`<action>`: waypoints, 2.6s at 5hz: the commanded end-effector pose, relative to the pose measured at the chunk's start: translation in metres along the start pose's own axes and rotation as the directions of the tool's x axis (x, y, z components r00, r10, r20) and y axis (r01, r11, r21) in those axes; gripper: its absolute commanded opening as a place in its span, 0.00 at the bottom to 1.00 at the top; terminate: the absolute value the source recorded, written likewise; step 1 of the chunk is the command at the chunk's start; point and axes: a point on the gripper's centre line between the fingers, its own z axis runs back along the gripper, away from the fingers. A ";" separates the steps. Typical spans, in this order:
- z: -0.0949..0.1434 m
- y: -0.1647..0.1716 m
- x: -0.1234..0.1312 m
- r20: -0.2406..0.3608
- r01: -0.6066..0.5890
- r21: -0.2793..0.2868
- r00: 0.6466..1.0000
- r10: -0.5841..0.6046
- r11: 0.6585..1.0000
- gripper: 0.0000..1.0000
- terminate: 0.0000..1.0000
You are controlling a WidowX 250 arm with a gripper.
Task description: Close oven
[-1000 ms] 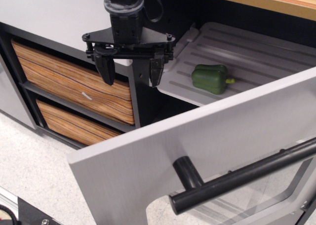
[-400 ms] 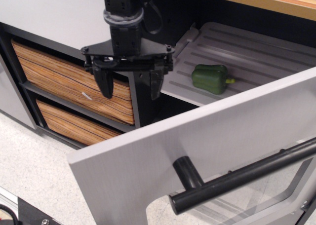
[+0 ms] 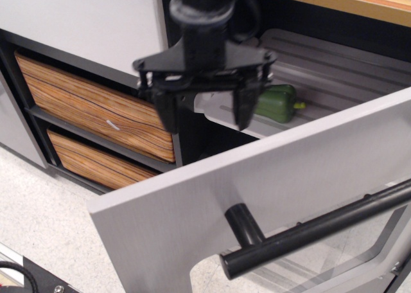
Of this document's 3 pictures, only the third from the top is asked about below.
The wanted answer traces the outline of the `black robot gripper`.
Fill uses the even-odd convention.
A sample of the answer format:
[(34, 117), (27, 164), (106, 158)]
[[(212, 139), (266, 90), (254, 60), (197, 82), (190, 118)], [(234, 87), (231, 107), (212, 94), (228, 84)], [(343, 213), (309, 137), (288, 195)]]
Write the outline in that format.
[(170, 133), (178, 132), (180, 94), (231, 91), (239, 130), (246, 129), (277, 55), (273, 51), (237, 44), (224, 29), (184, 30), (169, 49), (137, 59), (138, 95), (153, 98), (156, 111)]

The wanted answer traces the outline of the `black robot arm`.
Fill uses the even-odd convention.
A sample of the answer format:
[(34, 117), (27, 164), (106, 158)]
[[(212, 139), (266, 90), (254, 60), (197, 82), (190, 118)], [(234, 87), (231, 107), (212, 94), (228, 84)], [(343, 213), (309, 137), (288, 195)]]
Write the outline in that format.
[(182, 31), (178, 43), (133, 63), (139, 91), (152, 99), (164, 128), (179, 131), (179, 97), (232, 91), (239, 130), (247, 128), (260, 94), (268, 88), (271, 51), (231, 41), (227, 34), (236, 0), (171, 0), (170, 17)]

